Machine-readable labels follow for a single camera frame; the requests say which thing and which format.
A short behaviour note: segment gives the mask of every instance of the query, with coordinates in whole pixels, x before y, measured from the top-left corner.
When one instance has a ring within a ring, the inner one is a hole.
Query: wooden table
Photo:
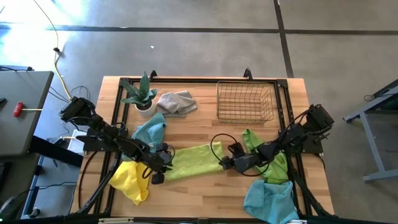
[[[119,79],[120,77],[104,77],[99,93],[96,112],[108,123],[111,122]],[[237,81],[246,80],[245,78],[233,79]],[[300,78],[288,78],[287,81],[294,116],[297,116],[308,109],[309,106],[304,80]],[[218,133],[231,134],[238,141],[243,142],[242,132],[246,128],[252,129],[264,141],[271,141],[277,137],[277,131],[280,129],[275,103],[274,119],[265,124],[219,123],[216,117],[215,83],[151,83],[151,88],[160,88],[155,101],[163,93],[188,90],[198,103],[198,109],[187,114],[185,118],[166,118],[167,127],[165,129],[164,141],[173,145],[177,150],[208,144],[212,137]],[[120,107],[118,121],[121,120],[123,108],[123,106]],[[129,135],[132,135],[136,127],[144,124],[147,120],[148,118],[139,116],[138,112],[131,106],[127,119]],[[227,137],[220,137],[220,139],[222,140],[225,154],[229,154],[226,145],[230,144],[231,140]],[[88,156],[89,154],[84,158],[82,169],[87,162]],[[98,186],[103,157],[104,153],[97,153],[88,165],[82,183],[82,203],[88,200]],[[333,213],[326,175],[321,160],[312,154],[302,154],[302,158],[308,188],[323,205],[325,210]],[[243,210],[243,201],[248,188],[255,179],[256,177],[245,177],[234,170],[227,170],[166,182],[160,185],[149,184],[149,196],[139,206],[135,206],[122,192],[117,190],[114,195],[111,216],[250,218]],[[101,211],[103,211],[106,204],[108,189],[109,186],[104,190]],[[71,212],[78,210],[77,194],[78,191],[76,190]],[[303,197],[299,189],[297,195],[300,209],[304,211]]]

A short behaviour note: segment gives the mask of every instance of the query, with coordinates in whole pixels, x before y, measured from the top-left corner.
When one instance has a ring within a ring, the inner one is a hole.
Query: yellow cloth
[[[149,193],[147,189],[149,178],[142,178],[142,173],[146,167],[143,163],[124,161],[120,164],[109,183],[115,189],[123,192],[134,204],[139,205],[148,197]]]

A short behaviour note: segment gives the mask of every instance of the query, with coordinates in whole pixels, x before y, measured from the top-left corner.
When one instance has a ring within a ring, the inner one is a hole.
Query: screwdriver
[[[19,117],[21,115],[22,111],[42,111],[43,109],[24,109],[24,103],[23,102],[18,102],[17,105],[14,108],[13,115],[14,117]]]

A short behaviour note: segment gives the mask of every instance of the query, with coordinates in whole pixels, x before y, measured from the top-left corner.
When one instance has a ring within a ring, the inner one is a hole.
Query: gray floor
[[[0,64],[53,70],[55,34],[42,31],[48,21],[34,5],[10,1],[1,22],[31,24],[0,30]],[[38,1],[56,24],[116,27],[211,27],[277,29],[271,0]],[[280,0],[286,29],[397,30],[398,1]],[[58,63],[69,89],[85,85],[96,102],[105,75],[286,77],[278,34],[62,31],[65,56]],[[363,96],[398,75],[398,36],[287,35],[294,76],[304,78],[311,103],[321,103],[336,124],[323,142],[326,174],[337,215],[397,222],[398,179],[365,184],[375,172],[361,124],[342,117],[364,105]],[[52,86],[62,93],[57,78]],[[85,95],[85,92],[74,92]],[[36,135],[65,132],[58,118],[63,103],[47,97]]]

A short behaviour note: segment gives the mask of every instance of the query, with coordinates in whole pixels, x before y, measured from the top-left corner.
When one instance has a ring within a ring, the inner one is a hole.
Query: red handle
[[[22,112],[23,107],[24,107],[23,102],[18,102],[17,103],[17,106],[15,106],[14,112],[13,112],[14,117],[16,117],[16,118],[19,117],[19,115]]]

